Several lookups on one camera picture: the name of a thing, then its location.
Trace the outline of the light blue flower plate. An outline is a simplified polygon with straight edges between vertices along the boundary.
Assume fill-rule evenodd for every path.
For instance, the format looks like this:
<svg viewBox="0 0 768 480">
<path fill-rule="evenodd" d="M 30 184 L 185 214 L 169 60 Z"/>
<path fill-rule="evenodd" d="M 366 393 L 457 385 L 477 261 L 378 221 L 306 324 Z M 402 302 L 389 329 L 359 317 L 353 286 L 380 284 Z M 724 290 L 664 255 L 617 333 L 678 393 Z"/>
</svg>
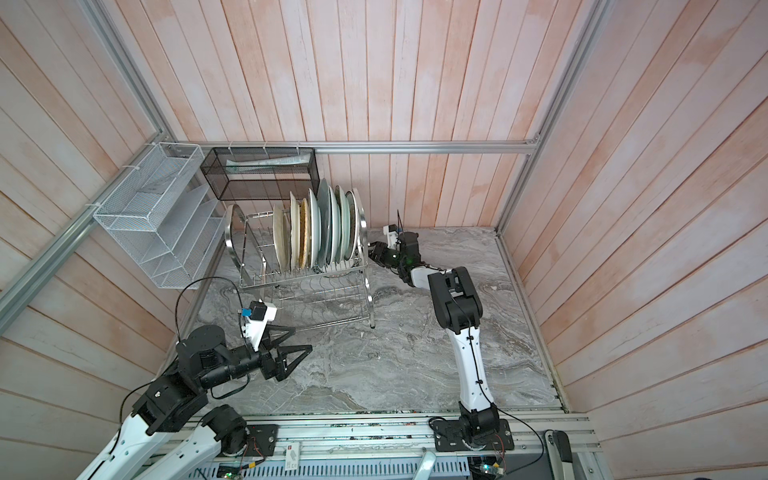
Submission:
<svg viewBox="0 0 768 480">
<path fill-rule="evenodd" d="M 350 260 L 354 254 L 359 241 L 359 211 L 356 194 L 353 190 L 345 193 L 349 210 L 349 242 L 345 252 L 345 259 Z"/>
</svg>

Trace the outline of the white green clover plate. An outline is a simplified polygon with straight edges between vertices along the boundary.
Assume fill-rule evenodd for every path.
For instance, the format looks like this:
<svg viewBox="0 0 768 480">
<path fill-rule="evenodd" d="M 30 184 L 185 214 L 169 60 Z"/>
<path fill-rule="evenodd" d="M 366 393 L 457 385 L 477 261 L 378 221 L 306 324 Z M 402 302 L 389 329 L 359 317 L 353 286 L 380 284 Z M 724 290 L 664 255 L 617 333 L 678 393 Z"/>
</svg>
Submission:
<svg viewBox="0 0 768 480">
<path fill-rule="evenodd" d="M 339 259 L 347 261 L 352 255 L 352 224 L 351 224 L 351 210 L 350 202 L 347 198 L 346 191 L 340 186 L 336 186 L 336 196 L 339 203 L 340 212 L 340 253 Z"/>
</svg>

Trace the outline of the large teal plate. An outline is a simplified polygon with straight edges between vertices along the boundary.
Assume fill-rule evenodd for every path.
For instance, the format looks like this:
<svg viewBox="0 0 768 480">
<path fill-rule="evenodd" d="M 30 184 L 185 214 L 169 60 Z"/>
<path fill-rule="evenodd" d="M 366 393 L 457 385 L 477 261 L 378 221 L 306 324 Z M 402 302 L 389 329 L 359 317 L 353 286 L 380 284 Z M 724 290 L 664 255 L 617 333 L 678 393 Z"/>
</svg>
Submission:
<svg viewBox="0 0 768 480">
<path fill-rule="evenodd" d="M 326 267 L 338 262 L 340 242 L 339 206 L 335 193 L 326 179 L 322 179 L 317 193 L 321 214 L 321 248 L 319 265 Z"/>
</svg>

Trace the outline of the cream floral plate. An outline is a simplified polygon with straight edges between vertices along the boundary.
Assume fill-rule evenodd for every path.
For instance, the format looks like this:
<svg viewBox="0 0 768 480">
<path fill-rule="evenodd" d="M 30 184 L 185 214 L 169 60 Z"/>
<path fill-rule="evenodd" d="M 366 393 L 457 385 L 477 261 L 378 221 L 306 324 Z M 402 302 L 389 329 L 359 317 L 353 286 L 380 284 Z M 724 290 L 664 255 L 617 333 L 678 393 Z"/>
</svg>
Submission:
<svg viewBox="0 0 768 480">
<path fill-rule="evenodd" d="M 290 193 L 290 247 L 291 247 L 291 270 L 299 269 L 300 239 L 301 239 L 301 214 L 299 202 L 293 193 Z"/>
</svg>

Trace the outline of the orange sunburst plate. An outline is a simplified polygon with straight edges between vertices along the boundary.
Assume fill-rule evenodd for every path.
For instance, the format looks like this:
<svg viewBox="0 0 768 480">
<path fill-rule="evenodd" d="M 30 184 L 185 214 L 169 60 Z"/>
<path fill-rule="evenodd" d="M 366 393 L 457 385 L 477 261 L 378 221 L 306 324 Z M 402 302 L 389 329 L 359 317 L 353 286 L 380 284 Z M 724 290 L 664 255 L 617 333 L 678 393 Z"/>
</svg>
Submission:
<svg viewBox="0 0 768 480">
<path fill-rule="evenodd" d="M 310 213 L 310 240 L 311 240 L 311 267 L 319 265 L 319 256 L 322 246 L 321 213 L 316 195 L 309 189 L 309 213 Z"/>
<path fill-rule="evenodd" d="M 367 257 L 367 220 L 363 208 L 361 195 L 356 188 L 351 190 L 354 204 L 354 241 L 356 250 L 361 258 Z"/>
</svg>

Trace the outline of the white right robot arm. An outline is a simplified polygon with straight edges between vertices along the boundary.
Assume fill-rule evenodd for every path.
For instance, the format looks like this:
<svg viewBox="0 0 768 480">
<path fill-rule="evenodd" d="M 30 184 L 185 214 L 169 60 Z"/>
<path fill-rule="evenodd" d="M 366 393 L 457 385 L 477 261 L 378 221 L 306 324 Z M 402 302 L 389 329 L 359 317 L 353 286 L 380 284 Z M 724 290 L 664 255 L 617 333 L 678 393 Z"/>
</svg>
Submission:
<svg viewBox="0 0 768 480">
<path fill-rule="evenodd" d="M 394 224 L 384 227 L 383 232 L 385 239 L 368 247 L 369 258 L 397 273 L 407 285 L 430 293 L 437 322 L 453 346 L 459 373 L 460 415 L 437 433 L 459 437 L 466 445 L 478 447 L 499 432 L 501 419 L 483 365 L 483 307 L 471 276 L 464 267 L 441 269 L 424 262 L 417 233 Z"/>
</svg>

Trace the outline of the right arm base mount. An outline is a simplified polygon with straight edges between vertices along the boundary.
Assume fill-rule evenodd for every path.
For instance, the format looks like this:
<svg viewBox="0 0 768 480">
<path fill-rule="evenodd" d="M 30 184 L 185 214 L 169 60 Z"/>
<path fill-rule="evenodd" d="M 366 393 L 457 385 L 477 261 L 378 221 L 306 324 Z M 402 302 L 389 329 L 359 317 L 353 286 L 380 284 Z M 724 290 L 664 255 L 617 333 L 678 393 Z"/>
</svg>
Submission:
<svg viewBox="0 0 768 480">
<path fill-rule="evenodd" d="M 444 417 L 431 417 L 428 426 L 434 434 L 435 448 L 438 452 L 490 451 L 501 452 L 514 449 L 509 423 L 501 419 L 495 429 L 480 433 L 470 433 L 469 428 L 460 419 L 448 420 Z"/>
</svg>

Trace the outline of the black round plate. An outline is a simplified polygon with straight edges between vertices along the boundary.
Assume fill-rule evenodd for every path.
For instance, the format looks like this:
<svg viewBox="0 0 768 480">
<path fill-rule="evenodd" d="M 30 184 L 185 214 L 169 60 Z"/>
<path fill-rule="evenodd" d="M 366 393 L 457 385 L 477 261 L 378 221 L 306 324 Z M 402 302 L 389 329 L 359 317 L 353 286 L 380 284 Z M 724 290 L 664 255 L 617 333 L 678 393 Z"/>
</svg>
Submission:
<svg viewBox="0 0 768 480">
<path fill-rule="evenodd" d="M 280 206 L 275 206 L 273 210 L 273 241 L 280 271 L 288 272 L 290 270 L 289 232 L 285 211 Z"/>
</svg>

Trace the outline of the yellow woven coaster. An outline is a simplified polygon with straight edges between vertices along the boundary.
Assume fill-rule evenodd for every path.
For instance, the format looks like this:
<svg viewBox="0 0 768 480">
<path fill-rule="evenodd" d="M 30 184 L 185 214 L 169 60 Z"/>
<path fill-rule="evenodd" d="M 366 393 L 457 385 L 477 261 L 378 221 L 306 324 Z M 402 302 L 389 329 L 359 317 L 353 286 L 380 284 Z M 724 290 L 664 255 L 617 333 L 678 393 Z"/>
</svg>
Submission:
<svg viewBox="0 0 768 480">
<path fill-rule="evenodd" d="M 310 206 L 306 198 L 301 201 L 300 215 L 299 268 L 306 269 L 311 263 L 311 218 Z"/>
</svg>

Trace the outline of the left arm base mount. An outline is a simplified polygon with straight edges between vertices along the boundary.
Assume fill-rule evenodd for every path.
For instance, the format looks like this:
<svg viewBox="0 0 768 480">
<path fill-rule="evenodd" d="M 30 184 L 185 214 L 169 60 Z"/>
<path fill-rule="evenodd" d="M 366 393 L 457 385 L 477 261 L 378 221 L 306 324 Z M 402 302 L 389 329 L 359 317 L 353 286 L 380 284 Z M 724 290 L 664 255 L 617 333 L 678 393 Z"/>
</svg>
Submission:
<svg viewBox="0 0 768 480">
<path fill-rule="evenodd" d="M 231 424 L 225 426 L 199 425 L 203 438 L 219 448 L 219 455 L 227 457 L 270 457 L 274 454 L 278 438 L 277 424 Z"/>
</svg>

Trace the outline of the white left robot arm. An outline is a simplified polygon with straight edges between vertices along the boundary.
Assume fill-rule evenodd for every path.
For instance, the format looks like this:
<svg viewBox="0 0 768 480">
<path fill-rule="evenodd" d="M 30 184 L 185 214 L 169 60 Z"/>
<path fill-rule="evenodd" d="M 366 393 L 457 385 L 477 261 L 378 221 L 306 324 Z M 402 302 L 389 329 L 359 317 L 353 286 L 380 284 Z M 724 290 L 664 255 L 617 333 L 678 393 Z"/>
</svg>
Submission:
<svg viewBox="0 0 768 480">
<path fill-rule="evenodd" d="M 193 432 L 174 450 L 148 469 L 140 467 L 161 446 L 208 404 L 209 392 L 233 379 L 249 378 L 260 371 L 264 378 L 286 379 L 313 351 L 310 345 L 282 342 L 292 336 L 290 327 L 263 347 L 228 348 L 218 325 L 204 325 L 176 345 L 177 357 L 147 385 L 113 439 L 79 475 L 81 479 L 181 479 L 197 467 L 223 454 L 241 457 L 250 449 L 261 456 L 272 452 L 260 446 L 246 420 L 227 405 L 219 405 L 199 421 Z"/>
</svg>

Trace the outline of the green rim lettered plate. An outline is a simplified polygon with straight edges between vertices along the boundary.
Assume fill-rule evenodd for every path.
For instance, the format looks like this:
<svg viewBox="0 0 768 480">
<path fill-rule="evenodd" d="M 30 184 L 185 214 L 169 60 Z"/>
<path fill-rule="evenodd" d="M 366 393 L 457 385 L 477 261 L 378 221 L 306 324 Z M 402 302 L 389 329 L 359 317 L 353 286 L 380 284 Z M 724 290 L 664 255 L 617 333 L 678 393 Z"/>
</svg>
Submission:
<svg viewBox="0 0 768 480">
<path fill-rule="evenodd" d="M 356 259 L 342 260 L 340 262 L 336 262 L 328 265 L 325 269 L 325 272 L 329 274 L 341 274 L 342 272 L 356 269 L 358 267 L 359 267 L 359 261 Z"/>
</svg>

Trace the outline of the stainless steel dish rack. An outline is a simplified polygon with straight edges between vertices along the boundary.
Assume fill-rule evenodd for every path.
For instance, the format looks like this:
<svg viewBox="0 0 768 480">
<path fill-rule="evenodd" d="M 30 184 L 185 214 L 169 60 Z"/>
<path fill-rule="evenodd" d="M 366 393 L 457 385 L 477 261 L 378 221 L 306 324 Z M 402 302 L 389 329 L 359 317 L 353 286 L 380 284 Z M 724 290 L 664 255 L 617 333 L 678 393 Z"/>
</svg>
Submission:
<svg viewBox="0 0 768 480">
<path fill-rule="evenodd" d="M 290 200 L 285 211 L 290 245 Z M 356 269 L 329 274 L 326 267 L 281 272 L 273 241 L 273 210 L 246 213 L 228 206 L 224 238 L 237 271 L 238 285 L 265 302 L 274 304 L 285 320 L 301 330 L 365 322 L 375 327 L 369 262 L 355 250 Z"/>
</svg>

